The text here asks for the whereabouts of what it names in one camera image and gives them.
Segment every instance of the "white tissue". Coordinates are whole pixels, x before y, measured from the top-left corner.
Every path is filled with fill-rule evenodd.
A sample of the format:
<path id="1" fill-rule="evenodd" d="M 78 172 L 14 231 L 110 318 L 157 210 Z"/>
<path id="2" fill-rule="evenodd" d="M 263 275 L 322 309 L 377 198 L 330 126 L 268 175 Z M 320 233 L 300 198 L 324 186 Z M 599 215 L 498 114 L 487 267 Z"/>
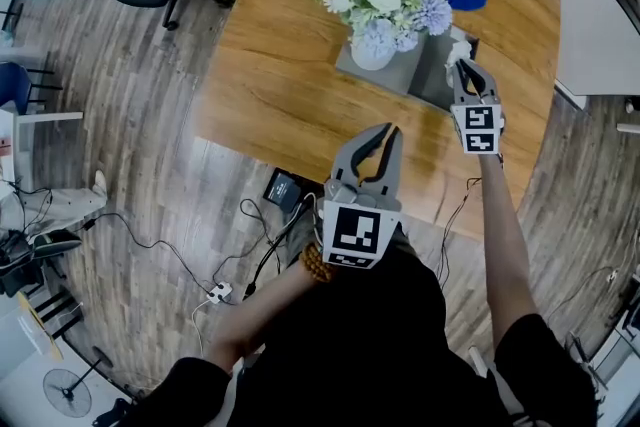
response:
<path id="1" fill-rule="evenodd" d="M 453 88 L 453 71 L 455 70 L 455 64 L 460 59 L 471 59 L 471 43 L 468 41 L 457 41 L 453 44 L 447 62 L 444 63 L 444 67 L 447 70 L 447 85 Z"/>

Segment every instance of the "blue chair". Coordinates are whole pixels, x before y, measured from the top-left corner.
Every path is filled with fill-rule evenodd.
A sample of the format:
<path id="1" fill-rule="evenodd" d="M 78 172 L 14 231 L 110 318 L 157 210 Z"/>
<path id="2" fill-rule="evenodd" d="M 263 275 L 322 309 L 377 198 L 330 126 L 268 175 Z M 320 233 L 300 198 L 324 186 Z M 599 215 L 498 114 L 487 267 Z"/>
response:
<path id="1" fill-rule="evenodd" d="M 61 91 L 59 86 L 43 86 L 33 84 L 29 72 L 52 75 L 52 71 L 28 70 L 16 63 L 0 63 L 0 106 L 13 100 L 18 114 L 27 113 L 29 103 L 44 103 L 44 100 L 30 100 L 31 88 Z"/>

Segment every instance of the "forearm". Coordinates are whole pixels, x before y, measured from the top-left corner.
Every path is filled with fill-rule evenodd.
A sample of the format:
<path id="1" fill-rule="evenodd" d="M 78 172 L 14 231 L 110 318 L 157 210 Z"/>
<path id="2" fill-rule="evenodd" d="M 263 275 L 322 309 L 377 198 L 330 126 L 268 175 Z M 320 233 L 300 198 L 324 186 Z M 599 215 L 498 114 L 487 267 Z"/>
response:
<path id="1" fill-rule="evenodd" d="M 484 210 L 487 300 L 494 345 L 520 317 L 535 313 L 529 289 L 529 257 L 509 188 L 496 155 L 480 156 Z"/>
<path id="2" fill-rule="evenodd" d="M 297 262 L 238 306 L 231 308 L 218 326 L 209 360 L 231 371 L 235 362 L 263 342 L 270 322 L 317 281 Z"/>

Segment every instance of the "power strip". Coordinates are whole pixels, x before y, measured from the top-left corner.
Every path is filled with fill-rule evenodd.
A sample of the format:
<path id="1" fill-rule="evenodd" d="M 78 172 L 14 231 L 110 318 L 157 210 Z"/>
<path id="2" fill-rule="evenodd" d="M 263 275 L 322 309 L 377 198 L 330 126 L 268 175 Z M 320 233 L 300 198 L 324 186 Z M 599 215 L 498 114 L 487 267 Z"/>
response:
<path id="1" fill-rule="evenodd" d="M 223 281 L 218 283 L 217 287 L 212 288 L 207 297 L 213 304 L 220 304 L 220 301 L 227 297 L 231 292 L 233 292 L 231 285 Z"/>

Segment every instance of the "black sleeve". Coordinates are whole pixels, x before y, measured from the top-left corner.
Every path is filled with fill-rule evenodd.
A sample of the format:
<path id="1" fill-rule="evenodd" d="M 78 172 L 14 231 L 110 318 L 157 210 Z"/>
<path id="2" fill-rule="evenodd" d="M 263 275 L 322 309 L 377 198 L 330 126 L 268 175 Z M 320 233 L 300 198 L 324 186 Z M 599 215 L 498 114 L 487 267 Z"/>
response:
<path id="1" fill-rule="evenodd" d="M 178 360 L 160 386 L 133 407 L 118 427 L 202 427 L 220 412 L 230 379 L 208 361 Z"/>
<path id="2" fill-rule="evenodd" d="M 526 413 L 553 427 L 595 426 L 591 377 L 556 341 L 540 315 L 518 319 L 504 335 L 496 368 Z"/>

